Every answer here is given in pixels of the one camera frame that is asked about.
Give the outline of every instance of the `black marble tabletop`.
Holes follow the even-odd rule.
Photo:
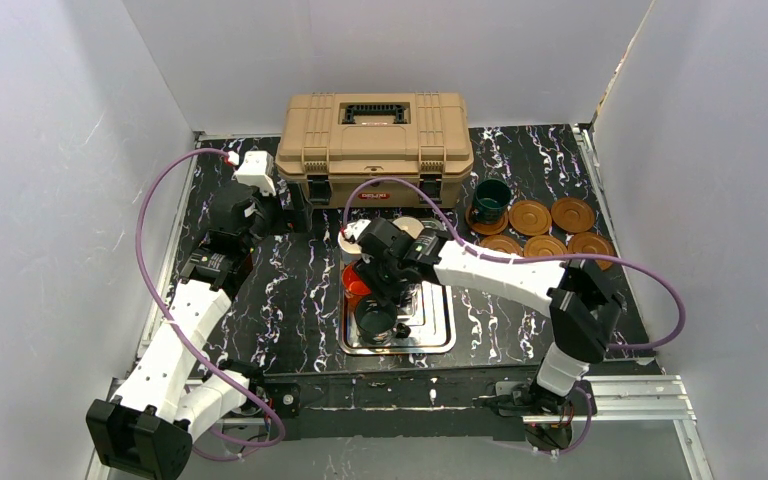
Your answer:
[[[569,125],[473,128],[470,138],[475,165],[464,182],[458,206],[447,212],[459,233],[478,242],[463,221],[475,185],[497,178],[510,185],[514,200],[537,200],[547,207],[558,198],[581,198],[593,207],[594,231],[608,236]],[[275,154],[278,137],[213,140],[202,147]],[[207,205],[214,192],[231,179],[231,168],[216,156],[197,160],[193,185],[178,245],[176,271],[209,222]],[[416,216],[420,211],[357,210],[352,218]],[[359,357],[343,353],[337,343],[339,322],[339,260],[337,234],[342,210],[316,210],[310,234],[289,234],[264,240],[257,248],[255,268],[231,310],[211,334],[205,351],[217,360],[230,356],[262,365],[268,373],[364,371],[390,368],[458,367],[467,365],[538,363],[552,342],[549,320],[524,306],[480,291],[453,289],[457,342],[445,354]],[[509,228],[505,234],[526,238]],[[553,227],[551,234],[567,240]],[[607,271],[623,300],[615,340],[648,341],[627,279],[619,266]],[[622,358],[626,353],[611,353]],[[647,352],[639,355],[649,356]]]

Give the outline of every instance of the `toolbox handle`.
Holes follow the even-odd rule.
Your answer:
[[[405,106],[395,103],[365,103],[346,105],[346,114],[343,116],[343,125],[354,124],[355,115],[393,115],[393,123],[408,123],[405,119]]]

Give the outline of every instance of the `logo on toolbox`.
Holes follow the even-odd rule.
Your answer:
[[[361,200],[387,200],[390,198],[389,193],[359,193],[358,198]]]

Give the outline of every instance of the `toolbox latch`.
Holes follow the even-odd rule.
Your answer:
[[[440,192],[443,190],[443,176],[433,174],[420,175],[419,189],[422,190],[422,193],[428,195],[434,203],[441,203],[443,201],[440,198]]]
[[[313,205],[331,203],[331,183],[328,175],[309,175],[307,178],[308,200]]]

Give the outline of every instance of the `toolbox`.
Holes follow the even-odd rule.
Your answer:
[[[442,208],[457,203],[473,154],[457,93],[312,94],[290,100],[275,165],[316,208],[342,208],[362,182],[395,176]],[[358,207],[428,207],[395,182],[361,191]]]

